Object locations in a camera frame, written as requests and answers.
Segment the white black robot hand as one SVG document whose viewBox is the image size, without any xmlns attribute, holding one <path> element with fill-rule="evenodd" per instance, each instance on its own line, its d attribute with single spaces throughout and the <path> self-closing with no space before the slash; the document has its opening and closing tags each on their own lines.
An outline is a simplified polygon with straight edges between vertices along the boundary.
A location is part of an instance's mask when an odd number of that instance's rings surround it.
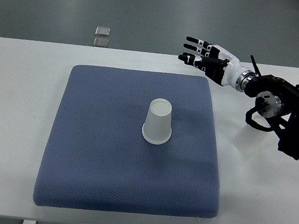
<svg viewBox="0 0 299 224">
<path fill-rule="evenodd" d="M 244 92 L 247 83 L 256 75 L 244 67 L 239 59 L 220 45 L 194 37 L 186 37 L 188 43 L 184 48 L 193 53 L 182 53 L 178 59 L 186 65 L 193 66 L 204 72 L 205 76 L 220 86 L 231 86 L 239 92 Z"/>
</svg>

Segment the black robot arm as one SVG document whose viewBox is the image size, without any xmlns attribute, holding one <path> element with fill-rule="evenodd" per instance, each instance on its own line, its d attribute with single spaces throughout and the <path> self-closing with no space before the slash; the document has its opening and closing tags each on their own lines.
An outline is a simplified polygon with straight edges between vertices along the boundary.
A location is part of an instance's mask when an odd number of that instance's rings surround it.
<svg viewBox="0 0 299 224">
<path fill-rule="evenodd" d="M 273 76 L 262 75 L 252 61 L 255 76 L 245 86 L 245 94 L 254 98 L 254 107 L 246 113 L 246 123 L 279 137 L 278 150 L 299 160 L 299 85 Z"/>
</svg>

